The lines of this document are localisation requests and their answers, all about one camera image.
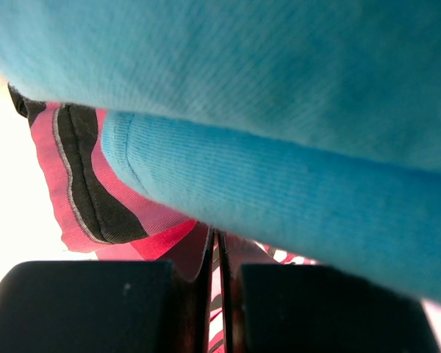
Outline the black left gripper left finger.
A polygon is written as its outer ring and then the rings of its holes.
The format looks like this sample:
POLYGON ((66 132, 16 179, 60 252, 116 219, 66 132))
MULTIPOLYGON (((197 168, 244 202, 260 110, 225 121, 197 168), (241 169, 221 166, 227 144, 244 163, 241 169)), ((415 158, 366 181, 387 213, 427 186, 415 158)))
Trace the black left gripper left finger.
POLYGON ((0 282, 0 352, 205 352, 214 235, 155 261, 32 261, 0 282))

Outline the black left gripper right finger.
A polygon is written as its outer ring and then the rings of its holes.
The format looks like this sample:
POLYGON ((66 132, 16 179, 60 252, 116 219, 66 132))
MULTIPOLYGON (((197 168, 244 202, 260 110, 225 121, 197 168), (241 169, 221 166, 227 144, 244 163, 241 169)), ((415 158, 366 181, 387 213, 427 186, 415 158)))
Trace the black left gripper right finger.
POLYGON ((228 352, 438 352, 422 305, 326 265, 282 265, 220 234, 228 352))

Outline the pink camouflage trousers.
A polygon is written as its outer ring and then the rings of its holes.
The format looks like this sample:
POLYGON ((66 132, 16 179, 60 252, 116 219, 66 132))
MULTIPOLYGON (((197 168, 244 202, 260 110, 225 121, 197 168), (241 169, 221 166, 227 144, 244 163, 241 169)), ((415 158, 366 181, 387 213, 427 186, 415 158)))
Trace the pink camouflage trousers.
POLYGON ((208 228, 130 190, 101 152, 105 114, 76 105, 10 96, 29 123, 63 243, 100 260, 170 260, 194 276, 201 305, 201 345, 222 352, 221 280, 215 237, 208 228))

